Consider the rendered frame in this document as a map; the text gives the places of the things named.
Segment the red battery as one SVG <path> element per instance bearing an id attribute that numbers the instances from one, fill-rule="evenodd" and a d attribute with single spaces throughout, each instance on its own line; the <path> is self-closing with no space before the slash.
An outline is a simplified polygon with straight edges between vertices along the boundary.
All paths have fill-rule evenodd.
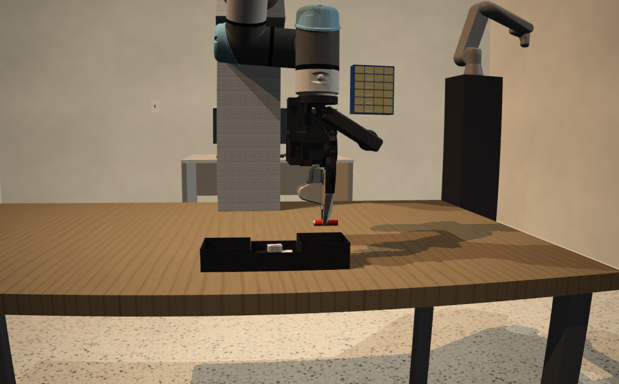
<path id="1" fill-rule="evenodd" d="M 338 225 L 337 220 L 328 220 L 326 224 L 326 226 L 337 226 L 337 225 Z M 313 220 L 313 226 L 323 226 L 322 220 Z"/>

